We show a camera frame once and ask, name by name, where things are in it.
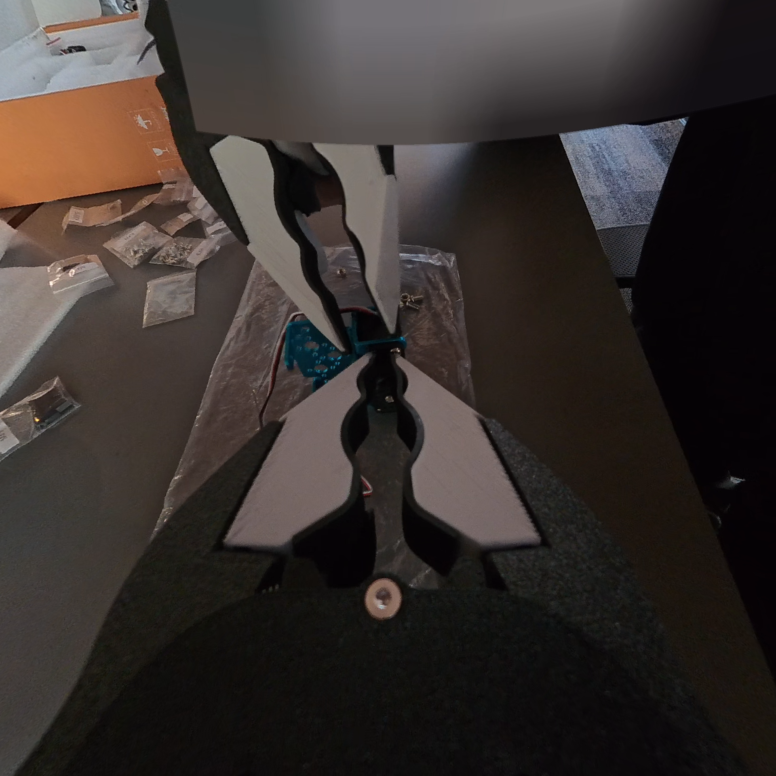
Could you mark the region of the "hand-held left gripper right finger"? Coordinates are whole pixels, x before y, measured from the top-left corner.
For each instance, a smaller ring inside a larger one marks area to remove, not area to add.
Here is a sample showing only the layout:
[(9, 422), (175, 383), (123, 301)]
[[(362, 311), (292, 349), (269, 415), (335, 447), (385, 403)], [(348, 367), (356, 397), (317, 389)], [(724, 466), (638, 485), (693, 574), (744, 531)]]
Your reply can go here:
[(542, 534), (480, 414), (401, 356), (395, 378), (412, 552), (446, 577), (460, 557), (539, 547)]

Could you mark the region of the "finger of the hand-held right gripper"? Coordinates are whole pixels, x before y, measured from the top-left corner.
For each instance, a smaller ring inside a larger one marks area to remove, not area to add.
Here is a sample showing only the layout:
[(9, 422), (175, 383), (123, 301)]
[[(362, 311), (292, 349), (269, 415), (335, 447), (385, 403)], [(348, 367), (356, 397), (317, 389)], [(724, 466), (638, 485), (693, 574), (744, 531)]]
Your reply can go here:
[(249, 252), (311, 324), (337, 349), (350, 353), (337, 301), (321, 278), (323, 248), (288, 194), (289, 160), (270, 143), (235, 136), (220, 140), (209, 152)]
[(370, 299), (390, 335), (401, 299), (399, 198), (392, 145), (315, 143), (341, 182), (343, 224)]

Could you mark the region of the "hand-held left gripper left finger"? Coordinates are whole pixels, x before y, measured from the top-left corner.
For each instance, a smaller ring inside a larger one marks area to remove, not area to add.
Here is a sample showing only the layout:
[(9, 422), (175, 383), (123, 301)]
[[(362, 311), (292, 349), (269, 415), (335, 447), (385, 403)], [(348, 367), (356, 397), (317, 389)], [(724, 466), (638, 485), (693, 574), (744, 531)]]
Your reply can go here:
[(375, 522), (356, 452), (369, 434), (365, 355), (289, 411), (224, 537), (230, 549), (308, 559), (330, 587), (373, 574)]

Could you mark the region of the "grey desk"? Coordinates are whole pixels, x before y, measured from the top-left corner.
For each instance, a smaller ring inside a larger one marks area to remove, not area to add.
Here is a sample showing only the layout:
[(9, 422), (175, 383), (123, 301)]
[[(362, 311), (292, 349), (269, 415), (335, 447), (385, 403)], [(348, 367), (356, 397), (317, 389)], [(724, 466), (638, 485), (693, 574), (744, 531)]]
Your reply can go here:
[[(455, 253), (477, 407), (626, 550), (716, 724), (774, 774), (774, 683), (558, 137), (400, 147), (404, 244)], [(145, 549), (253, 261), (230, 245), (196, 314), (144, 330), (147, 281), (79, 300), (4, 396), (82, 403), (2, 462), (2, 774), (71, 691)]]

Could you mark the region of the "pile of small screw bags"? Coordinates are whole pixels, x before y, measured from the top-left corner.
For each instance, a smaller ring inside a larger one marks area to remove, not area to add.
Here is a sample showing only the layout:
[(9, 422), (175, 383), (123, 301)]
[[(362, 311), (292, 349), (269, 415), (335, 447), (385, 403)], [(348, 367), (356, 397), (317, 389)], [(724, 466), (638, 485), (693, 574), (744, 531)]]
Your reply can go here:
[(70, 207), (62, 220), (69, 227), (107, 228), (122, 224), (152, 206), (186, 208), (160, 227), (147, 221), (109, 238), (103, 248), (125, 266), (163, 266), (171, 274), (150, 280), (143, 306), (143, 327), (171, 323), (194, 315), (196, 271), (225, 245), (237, 238), (182, 169), (160, 172), (162, 186), (152, 195), (122, 211), (119, 199), (95, 207)]

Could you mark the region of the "orange cardboard box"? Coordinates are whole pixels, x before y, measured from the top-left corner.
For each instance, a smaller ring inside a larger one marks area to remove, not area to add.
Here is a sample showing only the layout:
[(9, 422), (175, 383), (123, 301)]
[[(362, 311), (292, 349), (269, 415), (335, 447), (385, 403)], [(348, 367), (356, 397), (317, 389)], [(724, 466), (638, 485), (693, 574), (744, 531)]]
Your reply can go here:
[(183, 168), (156, 85), (146, 2), (102, 15), (2, 2), (2, 208), (160, 183)]

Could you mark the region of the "clear plastic bag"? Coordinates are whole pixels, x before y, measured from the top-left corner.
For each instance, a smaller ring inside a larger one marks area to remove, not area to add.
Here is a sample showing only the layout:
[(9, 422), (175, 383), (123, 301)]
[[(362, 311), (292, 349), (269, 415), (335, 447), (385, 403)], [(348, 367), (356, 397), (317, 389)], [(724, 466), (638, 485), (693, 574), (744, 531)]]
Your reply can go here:
[[(419, 308), (402, 310), (407, 360), (463, 402), (474, 406), (471, 357), (456, 257), (429, 247), (401, 247), (401, 289), (421, 296)], [(296, 306), (255, 264), (214, 363), (189, 441), (171, 480), (152, 535), (259, 429), (279, 335)], [(407, 546), (401, 524), (403, 468), (410, 453), (396, 430), (396, 415), (369, 409), (369, 434), (357, 461), (373, 494), (375, 571), (418, 589), (441, 578)]]

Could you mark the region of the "small clear parts bag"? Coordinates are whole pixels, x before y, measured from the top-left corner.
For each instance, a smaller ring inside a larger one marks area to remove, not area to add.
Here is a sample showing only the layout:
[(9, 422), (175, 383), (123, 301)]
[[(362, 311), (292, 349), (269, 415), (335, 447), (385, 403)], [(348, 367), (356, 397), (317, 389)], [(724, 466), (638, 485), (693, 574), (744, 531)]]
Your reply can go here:
[(59, 296), (81, 298), (108, 289), (114, 282), (97, 255), (77, 255), (53, 262), (46, 267), (51, 292)]

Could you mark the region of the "white foam sheet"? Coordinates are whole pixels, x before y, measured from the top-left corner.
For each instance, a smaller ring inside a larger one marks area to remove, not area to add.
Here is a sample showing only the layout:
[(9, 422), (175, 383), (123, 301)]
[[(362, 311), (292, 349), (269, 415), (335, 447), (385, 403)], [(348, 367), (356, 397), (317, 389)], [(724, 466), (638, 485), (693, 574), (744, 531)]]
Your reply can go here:
[(79, 298), (54, 295), (46, 267), (53, 255), (7, 223), (1, 223), (1, 394)]

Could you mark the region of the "black office chair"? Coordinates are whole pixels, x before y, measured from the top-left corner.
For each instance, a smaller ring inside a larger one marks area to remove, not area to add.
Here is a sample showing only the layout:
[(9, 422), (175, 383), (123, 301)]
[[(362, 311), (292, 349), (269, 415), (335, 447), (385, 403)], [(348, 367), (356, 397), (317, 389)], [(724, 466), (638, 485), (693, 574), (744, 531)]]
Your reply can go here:
[(596, 229), (620, 290), (633, 289), (648, 229), (648, 223)]

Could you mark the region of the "small bag of black parts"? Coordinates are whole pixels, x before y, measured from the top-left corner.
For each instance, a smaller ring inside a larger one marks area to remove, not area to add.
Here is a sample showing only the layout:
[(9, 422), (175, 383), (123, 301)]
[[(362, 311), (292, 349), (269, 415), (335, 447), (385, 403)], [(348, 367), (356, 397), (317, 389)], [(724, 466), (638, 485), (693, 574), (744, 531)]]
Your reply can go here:
[(2, 411), (1, 460), (71, 417), (80, 407), (57, 376)]

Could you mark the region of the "person's black clothed torso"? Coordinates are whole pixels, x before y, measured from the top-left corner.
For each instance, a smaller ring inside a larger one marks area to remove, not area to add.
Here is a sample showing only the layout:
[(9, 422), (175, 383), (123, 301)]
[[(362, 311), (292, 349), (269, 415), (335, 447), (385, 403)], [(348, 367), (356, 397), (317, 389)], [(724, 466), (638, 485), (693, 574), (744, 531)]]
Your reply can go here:
[(689, 116), (633, 289), (639, 339), (696, 484), (734, 486), (732, 565), (774, 585), (774, 97)]

